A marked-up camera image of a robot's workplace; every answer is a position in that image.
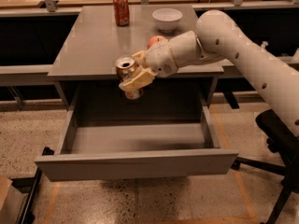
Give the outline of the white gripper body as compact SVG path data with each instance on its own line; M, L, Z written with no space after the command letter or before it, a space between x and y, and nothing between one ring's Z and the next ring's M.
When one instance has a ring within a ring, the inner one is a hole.
M145 55L146 66L150 67L157 77L169 77L178 71L170 42L167 39L154 43Z

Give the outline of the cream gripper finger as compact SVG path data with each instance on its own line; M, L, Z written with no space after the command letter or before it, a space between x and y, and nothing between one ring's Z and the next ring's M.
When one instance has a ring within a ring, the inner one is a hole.
M139 90L148 86L156 77L156 73L151 69L142 69L136 76L123 81L119 87L123 91Z
M139 52L133 54L133 58L142 67L147 67L146 52L144 50L140 50Z

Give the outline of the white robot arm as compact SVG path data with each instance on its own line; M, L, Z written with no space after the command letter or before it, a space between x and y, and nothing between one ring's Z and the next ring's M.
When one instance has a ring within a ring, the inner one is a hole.
M136 92L156 77L169 77L188 65L211 64L226 59L269 104L295 136L299 136L299 73L253 43L224 12L209 10L195 29L147 50L116 61L120 89L136 99Z

